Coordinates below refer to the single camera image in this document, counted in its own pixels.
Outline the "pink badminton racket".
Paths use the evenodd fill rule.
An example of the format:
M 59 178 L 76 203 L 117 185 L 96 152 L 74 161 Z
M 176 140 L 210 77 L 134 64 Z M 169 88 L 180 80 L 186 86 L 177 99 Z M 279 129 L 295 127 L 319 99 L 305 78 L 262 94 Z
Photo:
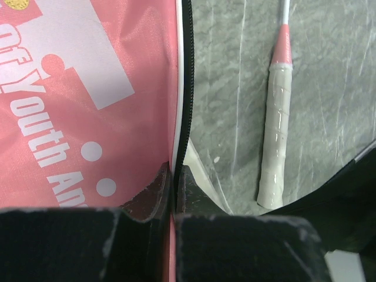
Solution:
M 289 11 L 290 1 L 284 1 L 281 26 L 269 67 L 263 155 L 257 195 L 257 203 L 269 210 L 283 206 L 293 72 Z

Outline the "pink racket bag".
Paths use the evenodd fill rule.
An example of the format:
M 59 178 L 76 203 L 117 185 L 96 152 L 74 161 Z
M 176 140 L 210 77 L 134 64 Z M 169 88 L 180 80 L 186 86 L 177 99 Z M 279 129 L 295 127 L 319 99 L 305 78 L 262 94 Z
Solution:
M 375 254 L 374 1 L 290 1 L 283 206 L 257 203 L 283 2 L 2 1 L 1 206 L 120 206 L 167 163 Z

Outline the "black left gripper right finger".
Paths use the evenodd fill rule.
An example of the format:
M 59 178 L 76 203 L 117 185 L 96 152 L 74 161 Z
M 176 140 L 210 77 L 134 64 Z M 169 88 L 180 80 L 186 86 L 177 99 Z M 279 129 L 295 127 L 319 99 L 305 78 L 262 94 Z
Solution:
M 305 219 L 226 214 L 182 168 L 177 281 L 330 281 L 321 239 Z

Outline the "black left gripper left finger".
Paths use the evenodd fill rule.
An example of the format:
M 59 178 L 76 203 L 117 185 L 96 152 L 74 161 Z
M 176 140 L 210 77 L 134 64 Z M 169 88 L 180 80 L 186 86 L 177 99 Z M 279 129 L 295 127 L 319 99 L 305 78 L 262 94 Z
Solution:
M 2 281 L 166 281 L 169 165 L 120 207 L 1 210 Z

